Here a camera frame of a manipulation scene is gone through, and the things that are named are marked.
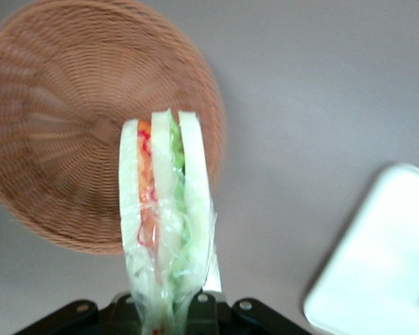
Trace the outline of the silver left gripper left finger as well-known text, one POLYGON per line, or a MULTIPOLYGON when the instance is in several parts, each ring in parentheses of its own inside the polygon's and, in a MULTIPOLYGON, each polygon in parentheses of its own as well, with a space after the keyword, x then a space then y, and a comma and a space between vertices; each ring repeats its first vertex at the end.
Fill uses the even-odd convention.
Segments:
POLYGON ((122 292, 112 300, 111 330, 113 334, 141 334, 141 322, 130 292, 122 292))

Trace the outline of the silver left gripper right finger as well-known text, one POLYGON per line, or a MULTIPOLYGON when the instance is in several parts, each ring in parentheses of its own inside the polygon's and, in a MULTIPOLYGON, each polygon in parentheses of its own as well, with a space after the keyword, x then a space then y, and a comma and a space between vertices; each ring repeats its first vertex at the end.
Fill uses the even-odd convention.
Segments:
POLYGON ((225 301, 216 247, 213 246, 209 255, 208 272, 203 287, 194 295, 189 304, 186 333, 219 334, 218 305, 225 301))

